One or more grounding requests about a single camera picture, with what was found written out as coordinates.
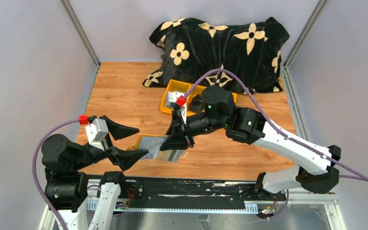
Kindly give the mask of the gold striped credit card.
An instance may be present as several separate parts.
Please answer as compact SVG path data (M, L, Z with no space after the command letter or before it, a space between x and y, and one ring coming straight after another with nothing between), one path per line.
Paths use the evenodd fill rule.
M182 149L160 151L156 159L161 161L177 162L183 152L184 150Z

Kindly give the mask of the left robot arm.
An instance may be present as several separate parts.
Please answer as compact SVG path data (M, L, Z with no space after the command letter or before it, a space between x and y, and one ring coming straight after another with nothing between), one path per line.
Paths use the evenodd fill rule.
M148 154L148 150L121 150L113 140L127 138L139 132L107 116L82 115L73 120L84 125L88 141L78 144L65 135L50 130L39 141L37 151L42 152L46 186L39 192L56 217L61 230L107 230L120 195L133 198L133 190L126 184L124 171ZM98 205L93 218L88 214L89 176L82 171L90 165L108 159L119 171L105 172L99 183Z

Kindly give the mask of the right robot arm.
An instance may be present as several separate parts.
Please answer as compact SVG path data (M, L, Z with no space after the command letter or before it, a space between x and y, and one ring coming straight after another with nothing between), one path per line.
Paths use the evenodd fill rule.
M332 145L322 147L283 130L261 112L238 107L231 92L219 86L209 86L201 93L204 112L184 117L176 107L160 149L185 150L194 146L198 135L225 129L233 141L261 146L292 160L295 165L278 172L262 172L255 182L256 191L275 194L282 190L304 188L325 194L339 183L335 163L341 149Z

